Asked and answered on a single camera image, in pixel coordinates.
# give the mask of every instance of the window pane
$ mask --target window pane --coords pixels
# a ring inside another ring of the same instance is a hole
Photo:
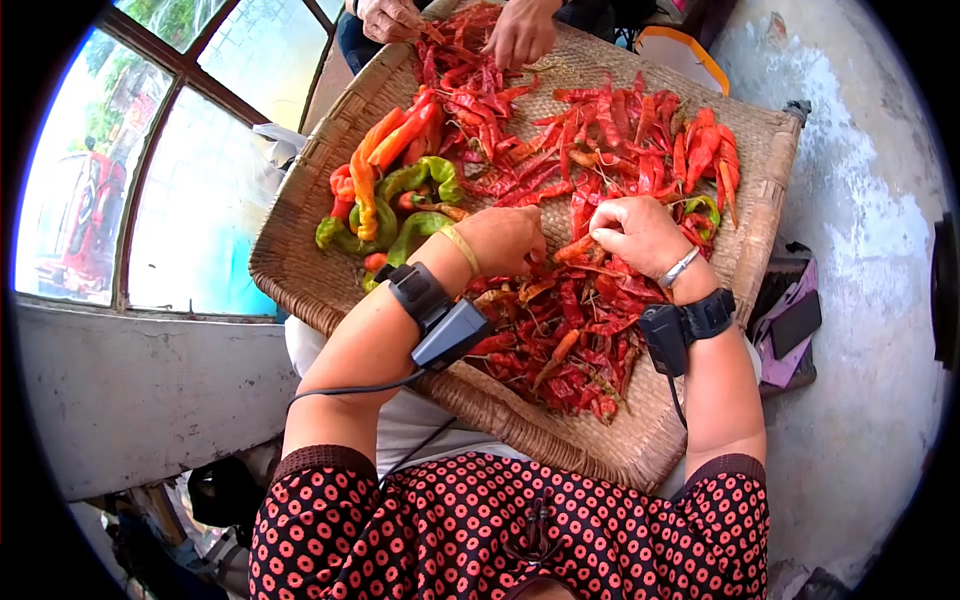
[[[200,66],[271,121],[296,130],[326,45],[302,0],[241,0],[200,54]]]
[[[130,256],[133,306],[274,315],[247,271],[266,214],[239,181],[254,134],[185,87],[156,148],[140,197]]]
[[[94,31],[67,71],[27,180],[15,288],[109,304],[120,217],[171,78]]]
[[[179,52],[186,52],[224,0],[114,0],[128,14]]]
[[[324,9],[326,16],[333,21],[337,22],[337,15],[340,14],[340,9],[344,7],[344,0],[318,0],[320,8]]]

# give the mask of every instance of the smartphone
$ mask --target smartphone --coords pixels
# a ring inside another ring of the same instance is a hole
[[[774,358],[781,360],[820,327],[820,295],[816,290],[794,302],[770,325],[770,339],[774,345]]]

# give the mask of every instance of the silver bracelet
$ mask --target silver bracelet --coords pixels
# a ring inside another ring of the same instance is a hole
[[[693,262],[693,259],[697,257],[697,253],[699,253],[699,250],[696,246],[694,246],[693,250],[687,252],[686,256],[680,259],[680,262],[671,267],[670,270],[666,272],[666,275],[657,281],[657,283],[660,284],[660,287],[668,288],[673,285],[673,282],[677,279],[677,276],[679,276],[680,273],[683,273],[684,269],[686,269],[686,267]]]

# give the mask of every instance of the concrete floor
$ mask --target concrete floor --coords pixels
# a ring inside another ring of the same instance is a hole
[[[813,104],[778,245],[814,251],[824,321],[816,383],[764,405],[773,598],[817,566],[861,579],[939,426],[929,271],[944,183],[885,36],[853,1],[740,0],[710,48],[734,98]]]

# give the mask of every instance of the black cable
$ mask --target black cable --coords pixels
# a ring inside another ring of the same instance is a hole
[[[403,379],[392,381],[390,383],[381,383],[379,385],[360,386],[356,388],[333,388],[332,390],[310,390],[309,392],[303,392],[302,394],[297,394],[291,398],[290,402],[287,403],[287,412],[290,412],[290,407],[293,406],[294,402],[304,396],[342,396],[344,394],[370,394],[372,392],[383,392],[384,390],[398,388],[416,381],[417,379],[423,377],[424,373],[426,373],[426,369],[418,369],[412,375],[404,377]]]
[[[670,384],[670,395],[673,397],[673,407],[677,410],[677,418],[680,419],[680,423],[686,429],[686,418],[684,417],[684,411],[680,410],[680,401],[677,399],[677,388],[673,385],[673,377],[667,376],[666,380]]]
[[[423,447],[426,446],[427,444],[430,444],[431,442],[433,442],[433,441],[437,438],[437,436],[439,436],[440,434],[442,434],[442,433],[443,433],[450,425],[452,425],[453,422],[456,421],[456,420],[457,420],[456,417],[451,417],[451,418],[448,419],[443,425],[441,425],[440,427],[437,427],[437,429],[435,429],[433,433],[431,433],[429,436],[427,436],[426,440],[423,440],[422,442],[420,442],[419,444],[417,444],[417,447],[415,447],[414,449],[412,449],[412,450],[410,450],[409,452],[407,452],[406,456],[404,456],[404,457],[401,458],[400,460],[396,461],[396,462],[394,463],[394,465],[393,465],[392,467],[390,467],[390,470],[388,470],[387,472],[385,472],[385,473],[383,474],[383,477],[380,477],[380,481],[379,481],[378,483],[383,483],[383,480],[386,479],[387,477],[390,477],[390,475],[392,475],[392,474],[394,473],[394,471],[397,470],[397,468],[398,468],[400,465],[402,465],[403,463],[406,463],[407,461],[409,461],[409,460],[410,460],[410,457],[412,457],[414,454],[417,454],[418,452],[420,452],[421,450],[423,450]]]

